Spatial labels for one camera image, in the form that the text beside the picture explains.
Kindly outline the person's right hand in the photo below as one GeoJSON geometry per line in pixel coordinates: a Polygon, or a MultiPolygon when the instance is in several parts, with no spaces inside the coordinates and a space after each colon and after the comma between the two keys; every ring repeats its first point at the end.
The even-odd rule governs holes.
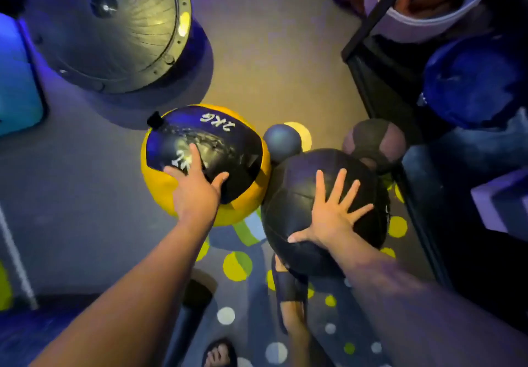
{"type": "Polygon", "coordinates": [[[325,177],[322,170],[316,172],[315,194],[312,208],[312,223],[306,229],[312,229],[317,246],[331,250],[335,244],[343,244],[351,234],[354,234],[354,223],[347,221],[347,214],[360,189],[360,181],[355,180],[344,198],[340,198],[340,206],[332,207],[326,196],[325,177]]]}

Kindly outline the black balance trainer dome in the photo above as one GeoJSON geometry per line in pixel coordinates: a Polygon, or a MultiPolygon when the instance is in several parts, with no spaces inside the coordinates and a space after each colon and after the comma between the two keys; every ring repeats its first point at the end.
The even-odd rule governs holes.
{"type": "Polygon", "coordinates": [[[23,22],[48,66],[102,93],[139,90],[180,58],[191,0],[26,0],[23,22]]]}

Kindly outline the person's leg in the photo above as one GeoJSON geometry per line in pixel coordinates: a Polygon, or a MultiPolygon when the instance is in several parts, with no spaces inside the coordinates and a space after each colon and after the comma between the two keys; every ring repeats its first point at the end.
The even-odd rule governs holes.
{"type": "Polygon", "coordinates": [[[189,281],[163,367],[183,366],[201,319],[212,300],[213,293],[205,285],[195,279],[189,281]]]}
{"type": "MultiPolygon", "coordinates": [[[[276,256],[277,270],[286,271],[287,268],[280,258],[274,256],[276,256]]],[[[289,338],[291,367],[312,367],[312,335],[308,330],[306,309],[307,302],[277,303],[279,324],[289,338]]]]}

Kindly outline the large blue ball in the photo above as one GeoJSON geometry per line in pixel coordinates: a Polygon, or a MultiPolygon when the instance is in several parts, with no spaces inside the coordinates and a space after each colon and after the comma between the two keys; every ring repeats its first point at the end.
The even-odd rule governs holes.
{"type": "Polygon", "coordinates": [[[528,38],[486,34],[441,46],[426,63],[421,97],[459,128],[506,126],[528,109],[528,38]]]}

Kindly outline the large black medicine ball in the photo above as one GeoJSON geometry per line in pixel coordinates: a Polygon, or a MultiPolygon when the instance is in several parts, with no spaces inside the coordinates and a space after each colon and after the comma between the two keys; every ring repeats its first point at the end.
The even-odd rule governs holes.
{"type": "Polygon", "coordinates": [[[314,277],[339,277],[344,274],[331,255],[316,244],[288,243],[288,237],[309,227],[315,196],[316,172],[324,173],[326,195],[332,191],[341,169],[347,170],[344,197],[355,180],[360,188],[349,212],[372,203],[374,209],[354,224],[354,231],[367,243],[380,249],[390,223],[390,198],[377,176],[360,160],[336,149],[311,150],[289,157],[272,172],[261,221],[272,250],[294,273],[314,277]]]}

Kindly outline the person's left hand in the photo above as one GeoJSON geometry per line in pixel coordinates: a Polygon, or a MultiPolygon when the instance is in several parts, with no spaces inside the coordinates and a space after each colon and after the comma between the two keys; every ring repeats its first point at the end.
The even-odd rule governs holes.
{"type": "Polygon", "coordinates": [[[200,152],[194,143],[189,145],[191,165],[187,174],[173,166],[163,172],[177,181],[173,193],[174,210],[180,223],[201,226],[205,231],[213,226],[220,205],[221,192],[217,192],[202,171],[200,152]]]}

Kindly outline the yellow and black medicine ball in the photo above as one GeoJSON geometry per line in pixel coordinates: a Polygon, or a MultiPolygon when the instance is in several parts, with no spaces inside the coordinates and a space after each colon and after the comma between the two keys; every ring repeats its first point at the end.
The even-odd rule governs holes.
{"type": "Polygon", "coordinates": [[[222,185],[214,226],[234,225],[260,207],[271,175],[268,146],[254,128],[236,112],[211,104],[191,104],[147,120],[142,142],[141,171],[154,201],[172,217],[173,191],[178,181],[163,169],[168,165],[187,174],[192,164],[189,150],[200,152],[202,170],[209,182],[220,173],[229,177],[222,185]]]}

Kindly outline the blue foam mat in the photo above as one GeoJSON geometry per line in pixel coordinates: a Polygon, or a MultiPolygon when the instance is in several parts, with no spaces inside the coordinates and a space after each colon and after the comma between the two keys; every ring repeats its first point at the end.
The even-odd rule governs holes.
{"type": "Polygon", "coordinates": [[[0,137],[41,122],[39,88],[17,20],[0,13],[0,137]]]}

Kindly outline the small grey-blue ball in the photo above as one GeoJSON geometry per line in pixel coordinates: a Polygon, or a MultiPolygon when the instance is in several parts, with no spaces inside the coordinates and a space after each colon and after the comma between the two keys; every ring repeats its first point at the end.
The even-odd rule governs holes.
{"type": "Polygon", "coordinates": [[[286,124],[275,124],[263,135],[270,154],[272,164],[278,165],[289,157],[303,151],[300,134],[286,124]]]}

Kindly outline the person's right forearm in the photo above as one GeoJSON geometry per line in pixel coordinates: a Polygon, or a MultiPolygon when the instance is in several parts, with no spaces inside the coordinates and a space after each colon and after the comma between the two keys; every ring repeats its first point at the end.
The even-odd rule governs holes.
{"type": "Polygon", "coordinates": [[[325,240],[394,367],[528,367],[528,336],[352,232],[325,240]]]}

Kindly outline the white bucket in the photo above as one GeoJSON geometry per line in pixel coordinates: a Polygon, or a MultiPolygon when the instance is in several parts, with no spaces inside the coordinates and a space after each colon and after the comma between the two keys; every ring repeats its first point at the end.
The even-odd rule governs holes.
{"type": "Polygon", "coordinates": [[[459,8],[429,19],[418,19],[389,8],[370,35],[381,35],[397,43],[421,43],[437,37],[462,20],[482,0],[463,0],[459,8]]]}

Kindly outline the brown and black medicine ball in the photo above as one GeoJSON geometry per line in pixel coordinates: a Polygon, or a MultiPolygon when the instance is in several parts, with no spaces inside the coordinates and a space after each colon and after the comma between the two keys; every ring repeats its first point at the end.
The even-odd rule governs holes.
{"type": "Polygon", "coordinates": [[[394,170],[407,150],[404,132],[396,124],[380,118],[357,123],[342,143],[343,152],[379,175],[394,170]]]}

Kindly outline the person's left leg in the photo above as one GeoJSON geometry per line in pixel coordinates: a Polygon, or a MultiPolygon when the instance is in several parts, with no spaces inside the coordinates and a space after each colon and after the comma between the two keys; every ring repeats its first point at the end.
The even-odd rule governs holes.
{"type": "Polygon", "coordinates": [[[163,367],[183,366],[201,319],[212,300],[213,293],[205,285],[195,279],[189,281],[163,367]]]}

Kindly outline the person's left forearm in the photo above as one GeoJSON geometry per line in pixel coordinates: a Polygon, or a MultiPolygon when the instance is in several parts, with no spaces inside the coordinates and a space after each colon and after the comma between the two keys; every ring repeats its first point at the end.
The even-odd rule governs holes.
{"type": "Polygon", "coordinates": [[[101,294],[30,367],[160,367],[213,219],[184,217],[101,294]]]}

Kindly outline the person's right leg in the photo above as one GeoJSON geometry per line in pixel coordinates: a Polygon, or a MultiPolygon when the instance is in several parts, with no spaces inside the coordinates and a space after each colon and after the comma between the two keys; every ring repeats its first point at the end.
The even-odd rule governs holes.
{"type": "MultiPolygon", "coordinates": [[[[277,270],[286,271],[287,268],[280,258],[274,256],[276,256],[277,270]]],[[[291,367],[312,367],[312,335],[308,330],[306,309],[307,302],[277,303],[279,324],[289,338],[291,367]]]]}

